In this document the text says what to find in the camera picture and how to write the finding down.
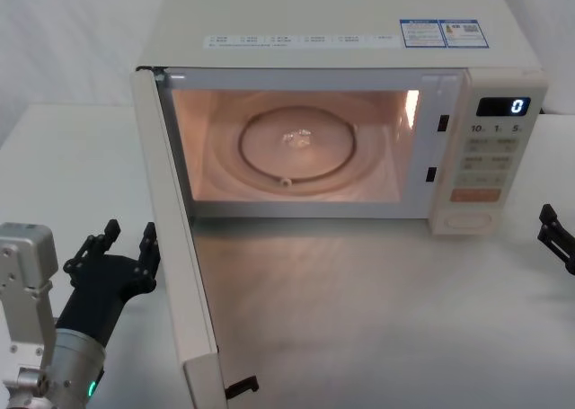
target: white wall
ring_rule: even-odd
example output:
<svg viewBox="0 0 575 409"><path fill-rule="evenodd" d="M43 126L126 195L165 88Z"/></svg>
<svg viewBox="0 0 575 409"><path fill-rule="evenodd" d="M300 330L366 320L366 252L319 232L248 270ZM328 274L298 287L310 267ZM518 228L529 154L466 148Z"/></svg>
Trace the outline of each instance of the white wall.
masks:
<svg viewBox="0 0 575 409"><path fill-rule="evenodd" d="M0 144L29 102L131 104L162 0L0 0Z"/></svg>
<svg viewBox="0 0 575 409"><path fill-rule="evenodd" d="M551 79L545 109L575 114L575 0L507 0Z"/></svg>
<svg viewBox="0 0 575 409"><path fill-rule="evenodd" d="M29 102L130 104L161 0L0 0L0 144ZM548 111L575 113L575 0L509 0L552 78Z"/></svg>

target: robotic hand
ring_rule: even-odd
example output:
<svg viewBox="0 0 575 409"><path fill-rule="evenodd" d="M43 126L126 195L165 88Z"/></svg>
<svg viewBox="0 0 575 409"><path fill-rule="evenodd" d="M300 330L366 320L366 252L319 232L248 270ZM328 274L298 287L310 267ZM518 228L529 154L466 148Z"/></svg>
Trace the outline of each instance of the robotic hand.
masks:
<svg viewBox="0 0 575 409"><path fill-rule="evenodd" d="M0 225L0 299L12 341L9 360L0 366L8 409L84 409L92 397L123 307L155 289L160 262L153 223L137 261L105 254L119 232L118 221L110 220L66 262L74 292L54 325L48 293L58 260L51 231Z"/></svg>
<svg viewBox="0 0 575 409"><path fill-rule="evenodd" d="M539 220L542 225L537 239L565 262L569 274L575 275L575 237L559 223L557 213L549 204L543 205Z"/></svg>

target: digital display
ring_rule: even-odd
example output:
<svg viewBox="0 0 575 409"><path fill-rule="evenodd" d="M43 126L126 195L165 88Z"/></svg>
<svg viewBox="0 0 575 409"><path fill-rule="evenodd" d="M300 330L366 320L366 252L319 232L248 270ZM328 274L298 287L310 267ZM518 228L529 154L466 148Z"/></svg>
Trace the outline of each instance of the digital display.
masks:
<svg viewBox="0 0 575 409"><path fill-rule="evenodd" d="M529 97L484 97L479 101L477 117L523 117L530 103Z"/></svg>

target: label sticker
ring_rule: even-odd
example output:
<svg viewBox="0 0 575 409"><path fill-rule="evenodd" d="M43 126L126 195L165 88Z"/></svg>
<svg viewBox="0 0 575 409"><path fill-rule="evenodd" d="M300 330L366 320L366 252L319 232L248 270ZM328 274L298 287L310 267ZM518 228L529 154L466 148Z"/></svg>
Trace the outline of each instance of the label sticker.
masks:
<svg viewBox="0 0 575 409"><path fill-rule="evenodd" d="M439 20L448 48L488 48L477 20Z"/></svg>
<svg viewBox="0 0 575 409"><path fill-rule="evenodd" d="M445 48L438 20L400 20L405 48Z"/></svg>
<svg viewBox="0 0 575 409"><path fill-rule="evenodd" d="M204 49L382 49L401 48L397 35L314 34L314 35L212 35Z"/></svg>

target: microwave door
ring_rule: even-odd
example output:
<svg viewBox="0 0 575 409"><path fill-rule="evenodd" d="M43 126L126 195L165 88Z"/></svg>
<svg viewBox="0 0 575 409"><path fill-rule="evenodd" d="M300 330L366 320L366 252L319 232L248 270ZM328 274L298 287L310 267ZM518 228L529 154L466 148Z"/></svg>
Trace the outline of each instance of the microwave door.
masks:
<svg viewBox="0 0 575 409"><path fill-rule="evenodd" d="M131 82L178 361L195 407L226 409L216 340L155 75L140 70Z"/></svg>

